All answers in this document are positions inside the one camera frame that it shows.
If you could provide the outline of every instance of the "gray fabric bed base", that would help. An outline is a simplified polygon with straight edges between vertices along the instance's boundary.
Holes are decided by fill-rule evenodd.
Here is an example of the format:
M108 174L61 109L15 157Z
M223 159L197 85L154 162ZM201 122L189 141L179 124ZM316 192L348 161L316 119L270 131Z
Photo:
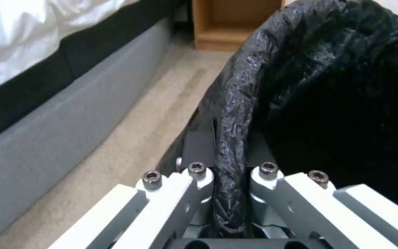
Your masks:
M161 20L0 134L0 232L122 120L163 58L171 26Z

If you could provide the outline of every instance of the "wooden shelf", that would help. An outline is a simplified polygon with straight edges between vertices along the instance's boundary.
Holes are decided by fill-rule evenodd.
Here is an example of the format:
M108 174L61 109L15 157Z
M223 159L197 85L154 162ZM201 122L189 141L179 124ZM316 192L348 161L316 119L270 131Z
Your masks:
M196 49L235 51L256 27L219 25L209 27L196 36Z
M236 51L282 0L193 0L195 46Z

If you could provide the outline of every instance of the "wooden furniture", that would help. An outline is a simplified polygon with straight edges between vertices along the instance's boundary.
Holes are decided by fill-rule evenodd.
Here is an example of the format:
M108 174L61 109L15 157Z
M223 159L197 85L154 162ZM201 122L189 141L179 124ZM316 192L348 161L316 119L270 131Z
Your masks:
M193 0L195 46L236 51L283 0Z

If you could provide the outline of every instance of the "hex socket screw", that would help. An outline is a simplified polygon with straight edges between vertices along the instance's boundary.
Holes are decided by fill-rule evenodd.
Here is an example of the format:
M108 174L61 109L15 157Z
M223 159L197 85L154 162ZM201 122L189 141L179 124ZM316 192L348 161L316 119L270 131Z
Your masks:
M328 177L327 173L320 170L311 170L308 172L308 177L323 189L328 188L328 182L330 181L330 178Z
M259 175L265 180L276 179L278 171L278 165L272 162L263 162L259 166Z
M142 183L147 190L156 190L162 186L162 176L157 170L150 170L142 175Z
M207 167L201 162L194 162L188 166L188 174L196 180L203 179L206 172Z

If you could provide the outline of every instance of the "bed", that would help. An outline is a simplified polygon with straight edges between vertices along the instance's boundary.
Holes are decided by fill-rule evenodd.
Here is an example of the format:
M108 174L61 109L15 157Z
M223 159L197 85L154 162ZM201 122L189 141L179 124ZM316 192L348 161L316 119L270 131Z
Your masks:
M117 126L163 58L181 2L0 4L0 232Z

